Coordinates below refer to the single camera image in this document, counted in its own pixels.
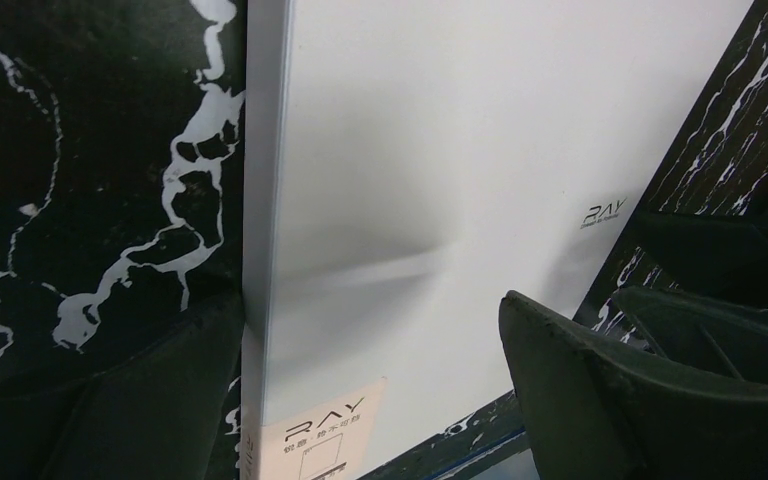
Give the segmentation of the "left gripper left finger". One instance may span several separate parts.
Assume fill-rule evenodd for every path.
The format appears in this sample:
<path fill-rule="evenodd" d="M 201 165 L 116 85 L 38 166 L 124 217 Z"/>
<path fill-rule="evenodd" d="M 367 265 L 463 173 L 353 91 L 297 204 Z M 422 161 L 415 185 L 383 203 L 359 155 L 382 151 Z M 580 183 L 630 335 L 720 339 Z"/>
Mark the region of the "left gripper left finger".
<path fill-rule="evenodd" d="M 243 326 L 226 292 L 0 383 L 0 479 L 203 478 Z"/>

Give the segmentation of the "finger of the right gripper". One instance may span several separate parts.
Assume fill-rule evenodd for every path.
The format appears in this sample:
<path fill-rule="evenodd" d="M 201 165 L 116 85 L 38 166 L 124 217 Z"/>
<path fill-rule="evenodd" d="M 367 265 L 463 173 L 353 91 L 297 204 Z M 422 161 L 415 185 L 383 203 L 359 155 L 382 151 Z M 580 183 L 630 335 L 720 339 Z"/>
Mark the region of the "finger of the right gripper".
<path fill-rule="evenodd" d="M 768 309 L 645 287 L 618 290 L 612 302 L 654 354 L 768 385 Z"/>
<path fill-rule="evenodd" d="M 687 292 L 768 309 L 768 214 L 640 212 L 642 249 Z"/>

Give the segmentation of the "beige file folder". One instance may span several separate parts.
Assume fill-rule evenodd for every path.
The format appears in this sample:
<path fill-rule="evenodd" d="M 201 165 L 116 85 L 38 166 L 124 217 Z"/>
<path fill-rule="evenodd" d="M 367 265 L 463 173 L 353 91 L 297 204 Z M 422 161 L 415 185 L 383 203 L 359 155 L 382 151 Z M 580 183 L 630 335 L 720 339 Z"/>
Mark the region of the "beige file folder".
<path fill-rule="evenodd" d="M 577 309 L 749 7 L 250 2 L 242 477 L 513 448 L 500 299 Z"/>

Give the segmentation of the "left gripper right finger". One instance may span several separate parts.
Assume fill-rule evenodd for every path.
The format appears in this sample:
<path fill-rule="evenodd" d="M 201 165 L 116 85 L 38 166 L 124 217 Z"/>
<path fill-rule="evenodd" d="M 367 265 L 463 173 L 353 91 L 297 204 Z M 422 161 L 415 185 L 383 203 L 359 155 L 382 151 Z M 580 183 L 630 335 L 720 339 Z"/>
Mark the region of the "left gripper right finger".
<path fill-rule="evenodd" d="M 768 479 L 768 385 L 638 349 L 508 292 L 499 332 L 543 479 Z"/>

